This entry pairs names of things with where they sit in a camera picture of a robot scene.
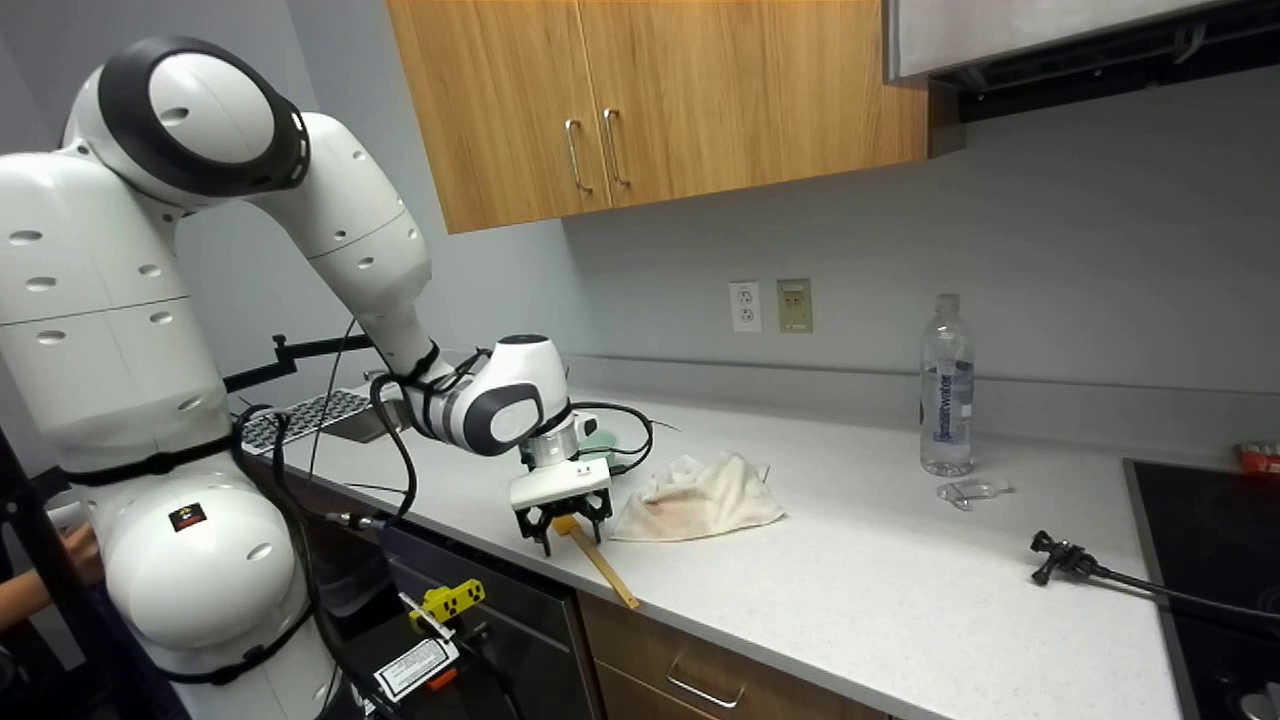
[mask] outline wooden cabinet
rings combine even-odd
[[[883,720],[624,606],[578,601],[578,616],[609,720]]]
[[[883,0],[388,0],[451,230],[928,156]]]

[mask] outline range hood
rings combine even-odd
[[[958,117],[1280,62],[1280,0],[886,0],[886,74]]]

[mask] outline beige towel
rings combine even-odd
[[[772,498],[768,467],[743,454],[681,467],[624,498],[604,523],[618,543],[674,543],[775,523],[787,510]]]

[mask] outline black clamp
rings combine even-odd
[[[337,354],[337,353],[370,347],[367,334],[327,334],[327,341],[311,341],[311,342],[288,342],[282,334],[271,334],[271,342],[275,342],[275,362],[225,374],[225,388],[226,392],[244,392],[253,385],[268,385],[268,380],[293,374],[295,359],[302,359],[302,354]]]
[[[1089,585],[1093,574],[1104,570],[1104,565],[1096,556],[1089,556],[1078,543],[1060,543],[1047,530],[1030,537],[1030,551],[1047,551],[1047,560],[1030,570],[1030,585],[1047,585],[1052,570]]]
[[[598,543],[598,523],[610,514],[609,489],[587,492],[587,496],[563,496],[563,498],[517,507],[520,537],[542,543],[542,556],[552,556],[546,530],[552,530],[556,514],[591,520],[591,537]]]

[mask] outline person's arm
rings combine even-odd
[[[48,603],[44,580],[37,570],[20,570],[0,585],[0,633],[37,616]]]
[[[79,585],[94,585],[98,580],[98,556],[94,556],[92,528],[73,528],[59,538],[63,538],[63,551],[68,551]],[[0,633],[7,633],[10,624],[25,624],[44,603],[48,603],[48,587],[44,587],[44,580],[37,570],[20,570],[20,574],[5,580],[0,585]]]

